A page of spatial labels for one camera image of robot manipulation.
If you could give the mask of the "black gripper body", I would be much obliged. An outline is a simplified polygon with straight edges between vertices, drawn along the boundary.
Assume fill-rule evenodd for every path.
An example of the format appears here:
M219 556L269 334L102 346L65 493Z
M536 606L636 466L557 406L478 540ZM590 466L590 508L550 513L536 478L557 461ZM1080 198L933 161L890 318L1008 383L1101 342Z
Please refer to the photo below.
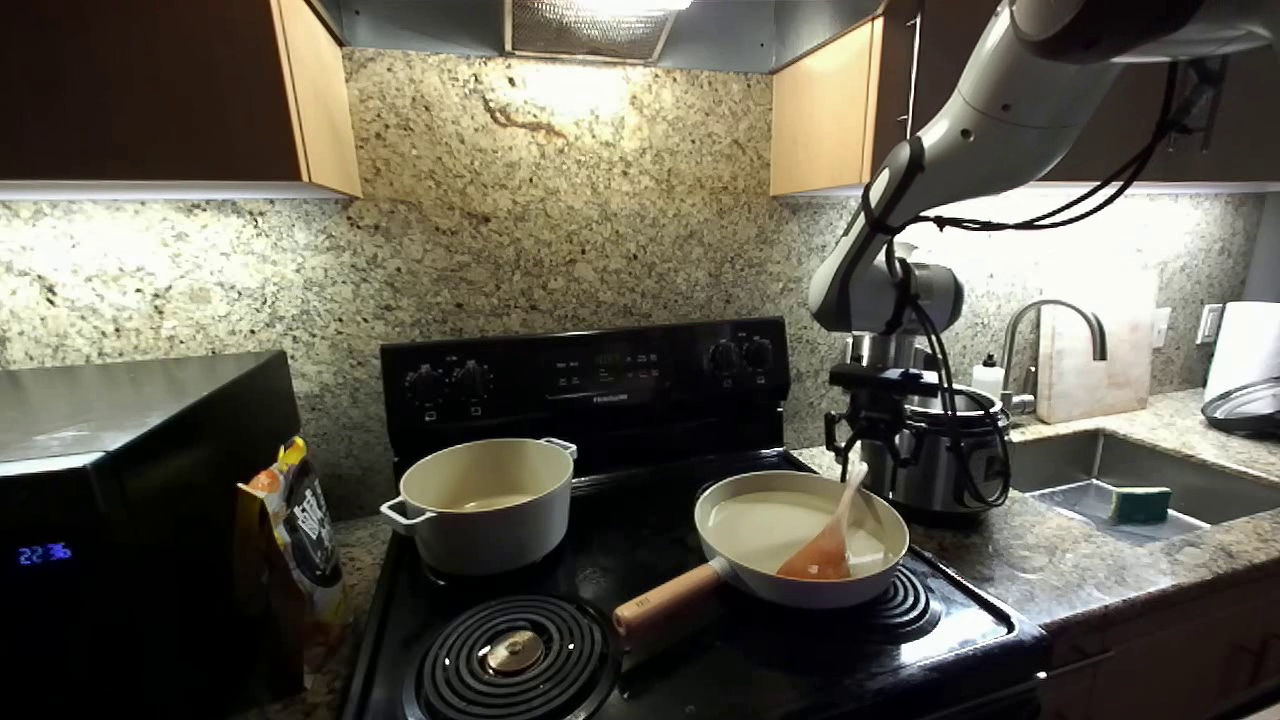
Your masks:
M828 372L828 386L838 390L826 410L826 447L838 447L838 433L858 435L864 453L890 453L893 433L903 424L908 395L938 395L941 386L958 386L941 355L930 352L919 362L893 362L890 346L853 331L841 346L838 366Z

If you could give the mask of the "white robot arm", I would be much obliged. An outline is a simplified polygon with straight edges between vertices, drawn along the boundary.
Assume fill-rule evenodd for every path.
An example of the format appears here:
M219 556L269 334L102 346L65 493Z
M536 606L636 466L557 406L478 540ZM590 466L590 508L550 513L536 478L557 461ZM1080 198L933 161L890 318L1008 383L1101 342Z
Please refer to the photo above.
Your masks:
M1002 0L954 97L890 151L812 273L812 318L828 331L943 331L965 287L948 268L893 253L908 224L959 224L943 202L1046 178L1123 68L1165 65L1171 82L1153 131L1101 174L1101 189L1130 191L1203 105L1214 73L1262 48L1280 48L1280 0Z

